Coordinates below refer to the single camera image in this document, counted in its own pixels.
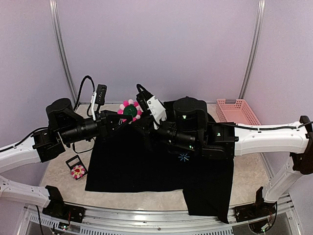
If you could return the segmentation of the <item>front aluminium rail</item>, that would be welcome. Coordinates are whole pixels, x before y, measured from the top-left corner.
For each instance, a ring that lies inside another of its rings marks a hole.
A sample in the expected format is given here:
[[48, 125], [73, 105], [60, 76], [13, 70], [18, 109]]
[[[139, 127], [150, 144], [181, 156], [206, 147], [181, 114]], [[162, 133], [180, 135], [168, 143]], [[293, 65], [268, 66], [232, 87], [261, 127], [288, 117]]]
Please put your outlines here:
[[238, 222], [230, 206], [228, 224], [216, 217], [189, 216], [187, 211], [135, 211], [85, 206], [81, 223], [71, 222], [68, 230], [58, 226], [64, 221], [24, 206], [16, 235], [239, 235], [252, 234], [250, 227], [260, 218]]

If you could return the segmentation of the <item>pink plastic basket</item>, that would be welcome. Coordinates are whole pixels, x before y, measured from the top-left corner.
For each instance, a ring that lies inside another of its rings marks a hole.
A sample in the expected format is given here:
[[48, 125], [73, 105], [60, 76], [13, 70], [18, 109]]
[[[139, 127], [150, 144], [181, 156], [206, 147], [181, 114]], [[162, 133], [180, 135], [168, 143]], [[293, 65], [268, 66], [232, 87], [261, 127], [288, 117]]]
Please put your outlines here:
[[260, 125], [260, 122], [244, 99], [217, 99], [216, 114], [220, 122]]

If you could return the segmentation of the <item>right aluminium frame post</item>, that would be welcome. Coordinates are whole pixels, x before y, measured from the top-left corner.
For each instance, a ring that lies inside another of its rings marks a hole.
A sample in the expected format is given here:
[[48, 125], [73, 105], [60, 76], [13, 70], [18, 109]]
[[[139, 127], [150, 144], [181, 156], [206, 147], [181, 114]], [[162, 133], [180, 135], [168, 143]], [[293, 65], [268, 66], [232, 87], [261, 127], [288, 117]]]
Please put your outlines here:
[[262, 32], [262, 24], [264, 20], [265, 7], [266, 7], [266, 1], [258, 0], [254, 31], [252, 34], [252, 41], [251, 41], [251, 46], [250, 46], [249, 55], [247, 59], [247, 65], [246, 65], [243, 82], [241, 84], [240, 92], [239, 92], [237, 99], [244, 99], [248, 90], [255, 58], [257, 55], [257, 49], [258, 49], [258, 45], [260, 41], [260, 36]]

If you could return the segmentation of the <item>black t-shirt blue logo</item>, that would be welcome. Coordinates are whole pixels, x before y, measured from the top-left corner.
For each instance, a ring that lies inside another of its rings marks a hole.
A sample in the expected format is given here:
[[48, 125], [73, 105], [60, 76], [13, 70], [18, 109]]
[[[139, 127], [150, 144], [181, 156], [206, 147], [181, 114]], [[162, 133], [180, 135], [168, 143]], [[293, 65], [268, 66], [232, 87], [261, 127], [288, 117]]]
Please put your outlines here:
[[180, 189], [190, 215], [216, 216], [227, 223], [233, 168], [233, 159], [151, 152], [135, 121], [116, 136], [96, 138], [85, 189], [111, 193]]

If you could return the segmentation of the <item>aluminium frame post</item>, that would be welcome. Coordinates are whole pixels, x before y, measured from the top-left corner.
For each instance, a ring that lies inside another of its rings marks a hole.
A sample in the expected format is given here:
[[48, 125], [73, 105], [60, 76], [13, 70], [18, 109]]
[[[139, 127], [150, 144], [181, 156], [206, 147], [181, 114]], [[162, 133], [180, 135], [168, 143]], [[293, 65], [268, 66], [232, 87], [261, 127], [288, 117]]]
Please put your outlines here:
[[75, 103], [78, 98], [78, 93], [75, 88], [69, 64], [68, 64], [68, 59], [66, 55], [66, 50], [65, 50], [65, 45], [63, 42], [63, 37], [62, 37], [62, 30], [61, 30], [61, 24], [60, 24], [60, 19], [59, 19], [59, 14], [58, 14], [58, 6], [57, 6], [57, 1], [56, 0], [49, 0], [49, 8], [50, 8], [50, 13], [51, 13], [51, 18], [52, 18], [52, 25], [54, 29], [54, 35], [56, 38], [56, 44], [59, 52], [59, 56], [61, 59], [61, 64], [63, 67], [63, 71], [65, 74], [67, 86], [71, 95], [72, 101]]
[[246, 65], [243, 82], [241, 84], [240, 92], [239, 92], [237, 99], [244, 99], [248, 90], [255, 58], [257, 55], [257, 49], [258, 49], [258, 45], [260, 41], [260, 36], [262, 32], [262, 24], [264, 20], [265, 7], [266, 7], [266, 1], [258, 0], [254, 31], [252, 34], [252, 41], [251, 41], [251, 46], [250, 46], [249, 55], [247, 59], [247, 65]]

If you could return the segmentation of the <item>left aluminium frame post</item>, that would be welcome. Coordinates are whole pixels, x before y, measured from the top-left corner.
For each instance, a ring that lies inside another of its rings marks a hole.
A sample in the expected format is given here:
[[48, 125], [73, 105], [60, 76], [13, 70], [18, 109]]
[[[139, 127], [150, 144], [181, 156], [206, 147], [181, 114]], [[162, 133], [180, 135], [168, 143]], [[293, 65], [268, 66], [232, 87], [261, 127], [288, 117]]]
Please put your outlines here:
[[51, 13], [51, 18], [52, 18], [52, 25], [54, 29], [54, 35], [56, 38], [56, 44], [59, 52], [59, 56], [61, 59], [61, 64], [63, 67], [63, 71], [65, 74], [67, 86], [71, 95], [72, 101], [75, 103], [78, 98], [78, 93], [75, 88], [69, 64], [68, 64], [68, 59], [66, 55], [66, 50], [65, 50], [65, 45], [63, 42], [63, 37], [62, 37], [62, 30], [61, 30], [61, 24], [60, 24], [60, 19], [59, 19], [59, 14], [58, 14], [58, 6], [57, 6], [57, 1], [56, 0], [49, 0], [49, 8], [50, 8], [50, 13]]

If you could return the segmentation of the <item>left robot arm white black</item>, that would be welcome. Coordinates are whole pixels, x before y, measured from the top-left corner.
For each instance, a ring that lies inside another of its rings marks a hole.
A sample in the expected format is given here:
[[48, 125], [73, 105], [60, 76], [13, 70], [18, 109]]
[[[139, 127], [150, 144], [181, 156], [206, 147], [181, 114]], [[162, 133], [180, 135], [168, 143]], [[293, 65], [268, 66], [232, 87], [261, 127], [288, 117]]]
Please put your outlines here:
[[[45, 163], [57, 158], [72, 143], [90, 141], [95, 137], [112, 137], [128, 123], [137, 120], [140, 106], [132, 103], [134, 112], [94, 111], [91, 117], [77, 114], [68, 98], [61, 98], [47, 106], [48, 127], [41, 127], [21, 141], [0, 150], [0, 170], [5, 172], [19, 166]], [[4, 177], [0, 178], [0, 196], [7, 200], [32, 204], [43, 209], [43, 214], [82, 222], [85, 208], [66, 204], [54, 186], [35, 187]]]

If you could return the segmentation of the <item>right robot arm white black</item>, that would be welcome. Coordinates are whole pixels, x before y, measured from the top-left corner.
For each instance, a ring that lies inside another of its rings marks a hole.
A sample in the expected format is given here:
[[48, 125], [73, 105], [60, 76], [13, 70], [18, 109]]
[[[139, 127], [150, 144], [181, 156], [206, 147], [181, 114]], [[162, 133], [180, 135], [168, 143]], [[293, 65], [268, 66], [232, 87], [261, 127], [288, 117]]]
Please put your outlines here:
[[161, 145], [182, 157], [194, 153], [210, 160], [252, 153], [289, 153], [290, 159], [280, 171], [257, 190], [255, 202], [235, 207], [237, 222], [277, 213], [280, 196], [301, 176], [313, 172], [313, 128], [307, 116], [282, 125], [210, 122], [202, 100], [184, 97], [167, 108], [151, 94], [138, 94], [135, 107], [151, 118], [142, 129], [150, 148]]

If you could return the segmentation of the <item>flower brooch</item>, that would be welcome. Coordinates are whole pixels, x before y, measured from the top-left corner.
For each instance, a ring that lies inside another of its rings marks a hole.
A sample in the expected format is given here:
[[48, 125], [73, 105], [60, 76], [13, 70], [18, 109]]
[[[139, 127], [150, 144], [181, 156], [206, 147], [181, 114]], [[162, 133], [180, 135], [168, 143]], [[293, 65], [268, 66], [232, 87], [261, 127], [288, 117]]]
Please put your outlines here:
[[79, 179], [85, 175], [85, 168], [82, 165], [76, 165], [71, 170], [71, 175], [74, 179]]
[[119, 115], [127, 115], [132, 117], [132, 121], [139, 120], [142, 115], [142, 109], [137, 101], [133, 99], [124, 100], [122, 104], [119, 105], [119, 110], [117, 111]]

